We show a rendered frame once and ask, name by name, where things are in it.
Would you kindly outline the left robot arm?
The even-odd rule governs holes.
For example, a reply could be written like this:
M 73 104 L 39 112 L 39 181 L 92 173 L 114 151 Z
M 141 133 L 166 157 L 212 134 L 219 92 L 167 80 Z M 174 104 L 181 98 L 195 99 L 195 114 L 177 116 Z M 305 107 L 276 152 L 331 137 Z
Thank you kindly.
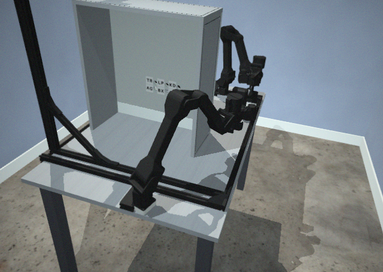
M 235 34 L 235 35 L 234 35 Z M 238 83 L 248 84 L 249 67 L 251 62 L 248 59 L 244 44 L 244 37 L 232 25 L 221 27 L 220 38 L 223 42 L 223 70 L 220 79 L 217 80 L 219 91 L 217 94 L 227 96 L 229 94 L 229 84 L 235 80 L 235 73 L 232 69 L 232 41 L 235 43 L 238 53 L 240 66 L 238 74 Z M 265 56 L 253 56 L 253 63 L 259 63 L 265 68 Z

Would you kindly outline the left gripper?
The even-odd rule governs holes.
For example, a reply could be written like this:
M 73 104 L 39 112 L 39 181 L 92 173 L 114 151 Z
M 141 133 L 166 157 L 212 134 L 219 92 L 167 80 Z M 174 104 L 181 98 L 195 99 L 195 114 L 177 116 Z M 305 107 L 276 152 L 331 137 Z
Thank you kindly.
M 252 92 L 248 94 L 247 99 L 252 99 L 252 100 L 256 100 L 257 99 L 258 92 L 257 91 L 253 91 L 253 90 L 254 90 L 255 86 L 259 86 L 259 84 L 261 83 L 261 79 L 262 79 L 261 72 L 262 72 L 262 69 L 263 69 L 263 65 L 262 64 L 259 64 L 259 63 L 251 63 L 250 64 L 249 73 L 251 73 L 251 75 L 249 76 L 248 84 L 250 85 L 250 88 L 252 89 Z

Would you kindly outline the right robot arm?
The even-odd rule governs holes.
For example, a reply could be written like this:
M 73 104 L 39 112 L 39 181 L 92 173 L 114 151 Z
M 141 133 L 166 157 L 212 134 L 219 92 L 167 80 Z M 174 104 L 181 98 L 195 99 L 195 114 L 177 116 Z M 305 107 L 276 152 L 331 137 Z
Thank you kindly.
M 174 89 L 170 91 L 165 101 L 165 117 L 150 151 L 138 163 L 136 169 L 127 180 L 133 186 L 132 197 L 134 206 L 144 211 L 156 201 L 153 193 L 156 191 L 159 180 L 162 179 L 165 171 L 165 168 L 162 166 L 163 157 L 178 123 L 188 116 L 191 110 L 197 109 L 199 106 L 208 119 L 209 128 L 223 135 L 227 132 L 233 133 L 240 119 L 241 121 L 256 120 L 256 105 L 248 104 L 246 107 L 245 105 L 241 107 L 241 105 L 242 95 L 238 93 L 229 93 L 226 98 L 225 109 L 219 108 L 216 110 L 208 95 L 200 90 Z M 239 114 L 241 110 L 242 117 Z

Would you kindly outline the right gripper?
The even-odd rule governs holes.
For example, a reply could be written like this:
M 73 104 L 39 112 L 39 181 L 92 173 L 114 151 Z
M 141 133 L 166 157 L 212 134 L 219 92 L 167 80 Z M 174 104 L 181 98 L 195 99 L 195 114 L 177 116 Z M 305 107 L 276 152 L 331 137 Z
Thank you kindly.
M 238 93 L 238 94 L 241 94 L 242 95 L 242 105 L 245 105 L 247 104 L 247 97 L 248 97 L 248 89 L 247 88 L 241 88 L 241 87 L 234 87 L 233 90 L 232 90 L 232 93 Z M 241 107 L 242 107 L 241 105 Z M 240 111 L 240 116 L 242 117 L 242 110 Z M 243 123 L 244 122 L 241 122 L 241 119 L 239 120 L 239 123 L 238 125 L 234 128 L 234 130 L 242 130 L 243 128 Z

